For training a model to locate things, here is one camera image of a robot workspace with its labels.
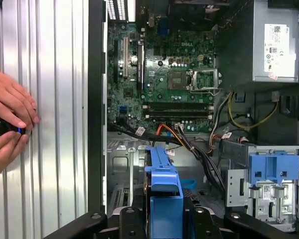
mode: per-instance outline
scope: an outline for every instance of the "blue sata port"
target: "blue sata port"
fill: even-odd
[[[127,106],[120,106],[119,112],[120,112],[120,114],[127,114],[128,107]]]

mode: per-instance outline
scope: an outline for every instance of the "motherboard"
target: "motherboard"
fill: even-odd
[[[218,92],[213,32],[137,32],[113,24],[108,36],[108,120],[156,131],[160,122],[210,132]]]

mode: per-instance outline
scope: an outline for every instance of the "green circuit board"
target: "green circuit board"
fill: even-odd
[[[128,68],[123,70],[124,41],[128,38]],[[184,85],[186,70],[214,67],[214,40],[212,32],[201,34],[180,32],[178,35],[158,36],[147,32],[145,41],[144,89],[137,89],[137,66],[131,64],[137,56],[140,34],[133,24],[116,24],[109,27],[108,35],[108,120],[116,122],[120,108],[126,109],[126,119],[134,127],[155,131],[158,120],[147,119],[144,102],[159,103],[213,103],[211,94],[191,93]],[[197,75],[200,87],[213,87],[213,74]],[[185,132],[210,132],[210,120],[169,119],[174,125],[181,123]]]

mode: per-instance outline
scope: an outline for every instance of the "blue handle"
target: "blue handle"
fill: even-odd
[[[180,181],[181,187],[184,189],[195,189],[197,184],[194,179],[182,179]]]

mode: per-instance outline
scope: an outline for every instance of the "ram slot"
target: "ram slot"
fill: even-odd
[[[149,111],[171,111],[171,110],[183,110],[183,111],[205,111],[211,110],[212,104],[209,103],[168,103],[168,102],[146,102],[143,105],[143,109]]]
[[[129,76],[129,38],[123,38],[123,77]]]
[[[144,112],[146,119],[207,119],[208,112]]]

